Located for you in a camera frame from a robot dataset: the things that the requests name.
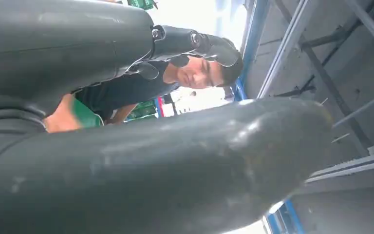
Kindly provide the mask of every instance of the gray wall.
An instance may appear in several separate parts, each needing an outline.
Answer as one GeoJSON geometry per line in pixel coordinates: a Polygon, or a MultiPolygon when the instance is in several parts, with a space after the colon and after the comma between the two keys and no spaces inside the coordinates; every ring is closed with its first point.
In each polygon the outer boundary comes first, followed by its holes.
{"type": "Polygon", "coordinates": [[[296,195],[307,234],[374,234],[374,188],[296,195]]]}

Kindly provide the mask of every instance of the green cloth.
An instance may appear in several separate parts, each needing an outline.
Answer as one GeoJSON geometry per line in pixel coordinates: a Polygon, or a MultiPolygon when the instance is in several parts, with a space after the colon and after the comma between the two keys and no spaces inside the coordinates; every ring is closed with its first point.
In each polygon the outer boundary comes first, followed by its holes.
{"type": "Polygon", "coordinates": [[[99,115],[96,115],[88,107],[82,104],[80,101],[74,98],[73,102],[73,113],[81,123],[82,127],[98,127],[103,126],[104,123],[99,115]]]}

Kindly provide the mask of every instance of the metal rail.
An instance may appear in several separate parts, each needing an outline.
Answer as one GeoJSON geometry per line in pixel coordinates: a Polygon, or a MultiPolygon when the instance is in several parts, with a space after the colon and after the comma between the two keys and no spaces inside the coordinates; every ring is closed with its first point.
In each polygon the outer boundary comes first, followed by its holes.
{"type": "Polygon", "coordinates": [[[344,162],[333,167],[317,171],[311,175],[306,183],[338,176],[347,176],[353,173],[374,169],[374,155],[344,162]]]}
{"type": "Polygon", "coordinates": [[[366,111],[368,108],[374,106],[374,99],[368,103],[366,103],[365,105],[363,105],[362,107],[360,107],[359,109],[357,109],[355,112],[345,116],[343,119],[339,120],[338,122],[336,122],[334,125],[333,125],[333,128],[345,123],[346,121],[354,118],[355,116],[359,115],[360,113],[366,111]]]}

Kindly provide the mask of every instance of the short black hair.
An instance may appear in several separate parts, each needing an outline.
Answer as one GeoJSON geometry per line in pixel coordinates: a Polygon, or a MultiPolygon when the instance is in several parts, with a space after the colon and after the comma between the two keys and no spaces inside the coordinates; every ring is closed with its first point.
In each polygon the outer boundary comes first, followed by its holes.
{"type": "Polygon", "coordinates": [[[228,87],[234,84],[237,78],[240,76],[243,70],[243,59],[240,52],[236,49],[233,42],[231,42],[227,38],[223,38],[226,40],[233,48],[235,48],[235,53],[237,56],[237,61],[230,67],[222,66],[222,76],[223,76],[223,84],[218,85],[217,87],[228,87]]]}

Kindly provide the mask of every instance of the blue metal frame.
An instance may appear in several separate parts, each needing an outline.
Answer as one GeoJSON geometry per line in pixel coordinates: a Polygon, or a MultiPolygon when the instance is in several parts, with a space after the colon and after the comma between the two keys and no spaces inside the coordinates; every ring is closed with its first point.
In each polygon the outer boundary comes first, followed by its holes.
{"type": "Polygon", "coordinates": [[[267,18],[267,12],[269,11],[270,1],[269,0],[256,0],[254,8],[252,9],[252,15],[250,17],[250,26],[247,32],[247,40],[244,46],[243,53],[243,71],[242,74],[236,81],[235,100],[247,99],[245,93],[244,84],[249,74],[250,67],[253,64],[254,57],[257,54],[259,48],[260,39],[262,38],[264,23],[267,18]]]}
{"type": "Polygon", "coordinates": [[[290,217],[292,218],[293,224],[296,227],[296,231],[297,231],[296,233],[297,234],[304,234],[305,232],[303,230],[302,223],[300,222],[299,217],[296,214],[296,210],[293,207],[293,203],[290,200],[287,200],[284,204],[287,208],[287,211],[288,211],[290,217]]]}

